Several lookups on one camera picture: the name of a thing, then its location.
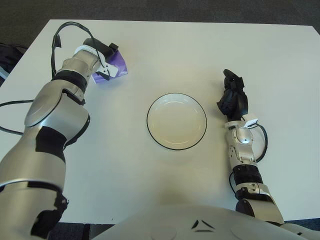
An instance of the plate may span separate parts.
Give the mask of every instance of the plate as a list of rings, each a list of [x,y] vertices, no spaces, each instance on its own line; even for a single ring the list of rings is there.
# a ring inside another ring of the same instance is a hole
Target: plate
[[[146,122],[153,139],[172,150],[193,147],[207,129],[204,109],[194,98],[182,93],[169,93],[155,100]]]

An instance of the wire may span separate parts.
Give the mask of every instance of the wire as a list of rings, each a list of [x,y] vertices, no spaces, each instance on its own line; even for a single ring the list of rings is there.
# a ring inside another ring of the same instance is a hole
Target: wire
[[[99,61],[100,61],[100,64],[103,66],[102,64],[102,61],[101,61],[101,58],[100,58],[100,55],[99,55],[99,52],[98,52],[98,48],[97,48],[97,44],[96,44],[96,39],[94,38],[94,36],[91,34],[91,32],[89,31],[88,28],[86,28],[85,26],[83,26],[82,24],[78,23],[78,22],[75,22],[75,21],[67,21],[65,23],[63,23],[59,28],[58,30],[55,32],[55,34],[53,35],[53,40],[52,40],[52,46],[51,46],[51,49],[52,49],[52,52],[51,52],[51,73],[52,73],[52,77],[54,77],[57,73],[57,70],[56,70],[56,62],[55,62],[55,49],[56,47],[60,47],[61,48],[61,40],[60,40],[60,37],[59,37],[59,32],[67,27],[67,26],[76,26],[82,30],[84,30],[85,32],[87,32],[89,35],[90,35],[90,38],[92,39],[92,42],[93,42],[93,45],[94,45],[94,48],[96,50],[96,54],[99,58]]]
[[[236,192],[235,192],[235,190],[234,190],[234,188],[232,187],[232,184],[231,184],[231,176],[232,176],[232,174],[234,174],[233,171],[229,175],[229,184],[230,184],[230,188],[232,189],[233,193],[236,194]]]
[[[261,153],[261,155],[255,160],[257,163],[260,162],[264,156],[266,155],[266,152],[267,152],[267,149],[268,149],[268,135],[267,135],[267,131],[266,129],[264,128],[264,126],[260,125],[260,124],[256,124],[257,127],[259,127],[262,132],[263,132],[263,136],[264,136],[264,149]]]
[[[0,107],[6,106],[6,105],[11,105],[11,104],[26,104],[26,103],[32,103],[34,100],[19,100],[19,101],[7,101],[4,103],[0,103]],[[10,133],[10,134],[17,134],[17,135],[23,135],[23,132],[20,131],[14,131],[5,127],[0,126],[0,130],[4,131],[6,133]]]

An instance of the white table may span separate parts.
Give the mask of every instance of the white table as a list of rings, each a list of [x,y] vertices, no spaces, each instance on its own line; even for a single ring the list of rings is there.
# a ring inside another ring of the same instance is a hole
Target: white table
[[[33,99],[51,79],[53,34],[66,20],[50,20],[0,88],[0,102]],[[67,147],[61,221],[116,224],[160,204],[201,204],[235,209],[228,183],[226,117],[216,102],[223,70],[243,77],[249,112],[268,132],[259,170],[285,220],[320,217],[320,36],[311,26],[79,20],[102,42],[119,45],[129,74],[91,82],[86,109],[91,123]],[[57,69],[88,36],[62,30]],[[196,146],[166,149],[150,136],[150,105],[167,93],[195,98],[207,116]],[[1,108],[1,125],[23,130],[28,104]],[[263,138],[254,132],[254,152]],[[19,136],[0,132],[0,159]]]

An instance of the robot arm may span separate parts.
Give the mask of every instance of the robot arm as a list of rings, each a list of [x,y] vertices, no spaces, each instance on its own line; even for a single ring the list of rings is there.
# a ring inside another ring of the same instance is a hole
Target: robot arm
[[[217,105],[229,121],[225,128],[228,130],[228,158],[238,199],[235,210],[276,225],[284,224],[267,185],[263,183],[253,154],[254,137],[250,126],[257,124],[258,119],[254,114],[248,114],[244,82],[230,70],[225,69],[223,73],[225,91]]]
[[[89,125],[83,107],[88,81],[95,72],[109,78],[118,71],[106,63],[118,47],[95,41],[98,51],[86,40],[41,89],[23,136],[0,162],[0,239],[46,239],[67,208],[63,150]]]

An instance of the purple cloth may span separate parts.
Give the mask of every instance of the purple cloth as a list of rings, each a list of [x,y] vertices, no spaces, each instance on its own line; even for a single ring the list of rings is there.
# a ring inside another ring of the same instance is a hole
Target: purple cloth
[[[111,58],[111,60],[108,62],[108,64],[111,64],[118,68],[118,72],[115,75],[115,77],[110,77],[110,79],[121,77],[123,75],[128,74],[126,62],[124,58],[122,57],[121,53],[117,51]],[[93,80],[96,84],[102,83],[106,81],[102,76],[98,75],[97,73],[92,74]]]

